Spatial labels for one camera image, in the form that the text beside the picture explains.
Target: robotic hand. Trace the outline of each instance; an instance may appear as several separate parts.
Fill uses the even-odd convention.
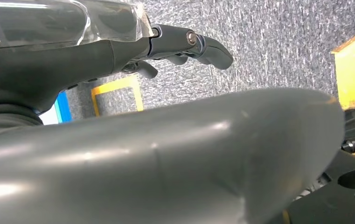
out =
[[[155,77],[145,60],[187,58],[226,69],[218,41],[188,28],[151,25],[141,5],[113,1],[0,2],[0,104],[47,111],[58,93],[118,72]]]

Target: metal screw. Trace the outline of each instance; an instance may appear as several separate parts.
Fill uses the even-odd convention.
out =
[[[187,32],[187,41],[190,45],[196,44],[196,34],[191,30]]]

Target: gray carpet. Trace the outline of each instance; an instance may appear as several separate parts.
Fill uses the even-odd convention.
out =
[[[144,108],[266,87],[317,89],[337,96],[335,47],[355,36],[355,0],[144,0],[152,23],[191,28],[219,40],[235,59],[228,70],[189,60],[152,62],[140,77]],[[90,89],[123,74],[68,91],[73,119],[95,115]],[[97,97],[101,115],[135,110],[130,89]]]

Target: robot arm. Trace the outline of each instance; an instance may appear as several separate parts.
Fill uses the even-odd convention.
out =
[[[147,20],[110,1],[0,0],[0,224],[261,224],[330,163],[343,113],[311,90],[39,125],[79,82],[154,77],[146,60],[230,67],[218,41]]]
[[[0,2],[0,104],[42,113],[60,91],[82,81],[118,72],[154,77],[156,69],[145,62],[150,59],[183,64],[192,57],[219,69],[233,62],[218,41],[188,28],[151,26],[137,6],[92,0],[43,3]]]

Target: white surface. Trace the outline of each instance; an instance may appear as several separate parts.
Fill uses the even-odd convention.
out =
[[[55,105],[52,105],[51,109],[42,115],[40,115],[40,119],[44,123],[44,125],[53,125],[58,124],[58,116],[56,115]]]

